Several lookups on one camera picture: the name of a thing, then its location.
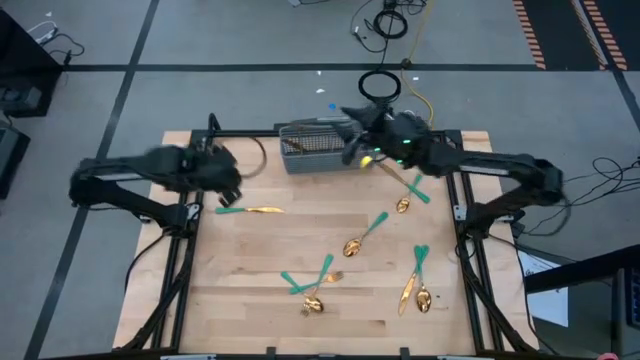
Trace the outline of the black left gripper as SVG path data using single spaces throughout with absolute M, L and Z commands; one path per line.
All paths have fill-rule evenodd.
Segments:
M 224 208 L 242 197 L 237 160 L 226 147 L 215 146 L 212 152 L 190 149 L 184 178 L 195 190 L 228 191 L 219 195 L 219 203 Z

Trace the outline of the black aluminium rig frame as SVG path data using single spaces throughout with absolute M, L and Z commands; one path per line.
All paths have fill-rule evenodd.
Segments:
M 185 353 L 469 355 L 491 347 L 491 326 L 483 307 L 471 320 L 455 254 L 451 203 L 462 200 L 460 182 L 426 178 L 430 198 L 413 200 L 405 214 L 395 212 L 404 195 L 400 182 L 379 169 L 316 175 L 290 175 L 271 130 L 221 134 L 245 171 L 238 207 L 278 207 L 285 213 L 215 214 L 217 197 L 203 197 L 188 290 L 167 311 L 161 347 Z M 343 255 L 345 243 L 364 233 L 376 217 L 389 217 L 363 241 L 359 253 Z M 398 305 L 416 263 L 415 245 L 430 250 L 423 277 L 431 307 L 416 304 L 418 275 L 402 316 Z M 321 313 L 300 314 L 302 294 L 289 293 L 286 271 L 299 286 L 316 283 L 324 259 L 329 273 L 344 278 L 322 283 L 316 297 Z

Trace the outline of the gray mesh cutlery basket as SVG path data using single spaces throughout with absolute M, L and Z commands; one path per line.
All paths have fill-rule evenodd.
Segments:
M 344 139 L 363 133 L 360 124 L 347 116 L 333 116 L 295 120 L 277 127 L 280 153 L 288 174 L 312 174 L 355 170 L 370 151 L 360 145 L 350 165 L 342 163 Z M 290 139 L 305 148 L 299 153 L 282 140 Z

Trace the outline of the black desk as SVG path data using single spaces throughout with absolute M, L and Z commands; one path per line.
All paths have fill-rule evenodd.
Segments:
M 622 354 L 622 329 L 640 331 L 640 245 L 561 265 L 524 278 L 527 294 L 612 279 L 611 346 L 621 360 L 640 360 L 640 349 Z

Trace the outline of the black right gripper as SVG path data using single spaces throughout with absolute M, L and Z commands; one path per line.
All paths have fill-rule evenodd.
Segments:
M 344 115 L 364 130 L 361 141 L 379 153 L 400 162 L 404 168 L 419 166 L 431 144 L 432 133 L 425 121 L 406 112 L 374 112 L 373 106 L 341 107 Z M 350 165 L 360 147 L 360 135 L 344 139 L 342 163 Z

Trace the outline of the black equipment case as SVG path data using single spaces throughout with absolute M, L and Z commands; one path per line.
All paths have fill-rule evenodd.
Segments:
M 15 128 L 0 128 L 0 200 L 7 198 L 30 138 Z

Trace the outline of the gold spoon green handle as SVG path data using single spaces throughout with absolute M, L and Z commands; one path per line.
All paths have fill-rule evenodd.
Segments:
M 334 260 L 334 256 L 332 254 L 328 254 L 325 259 L 323 266 L 321 268 L 319 278 L 313 286 L 311 293 L 305 296 L 305 302 L 302 306 L 300 314 L 304 317 L 309 316 L 311 313 L 321 313 L 324 309 L 322 302 L 316 297 L 316 293 L 319 290 L 319 287 L 331 266 L 331 263 Z
M 345 243 L 343 247 L 343 255 L 345 257 L 352 257 L 357 255 L 362 247 L 364 239 L 385 220 L 387 220 L 388 217 L 389 214 L 387 212 L 380 213 L 364 233 L 362 233 L 359 237 L 353 238 Z
M 419 185 L 419 183 L 422 180 L 422 175 L 421 174 L 416 174 L 414 177 L 414 180 L 412 182 L 412 185 L 414 187 L 417 187 Z M 411 203 L 411 196 L 412 196 L 413 192 L 411 190 L 408 190 L 406 192 L 406 194 L 398 201 L 398 203 L 396 204 L 396 212 L 399 214 L 405 213 Z
M 418 275 L 419 282 L 420 282 L 420 288 L 416 293 L 416 304 L 421 313 L 427 313 L 431 307 L 431 294 L 426 288 L 424 277 L 423 277 L 423 274 L 424 274 L 423 265 L 426 257 L 429 254 L 429 250 L 430 248 L 428 245 L 419 245 L 418 254 L 416 255 L 417 257 L 416 273 Z

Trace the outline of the black cabinet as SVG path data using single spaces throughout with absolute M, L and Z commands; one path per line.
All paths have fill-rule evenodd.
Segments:
M 62 66 L 0 8 L 0 112 L 44 117 Z

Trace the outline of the white paper sheet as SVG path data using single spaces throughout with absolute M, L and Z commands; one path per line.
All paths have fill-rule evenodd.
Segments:
M 518 251 L 526 276 L 559 267 L 559 264 L 540 257 Z M 528 293 L 528 308 L 534 318 L 544 320 L 562 327 L 569 326 L 568 310 L 569 291 L 567 287 L 549 291 Z

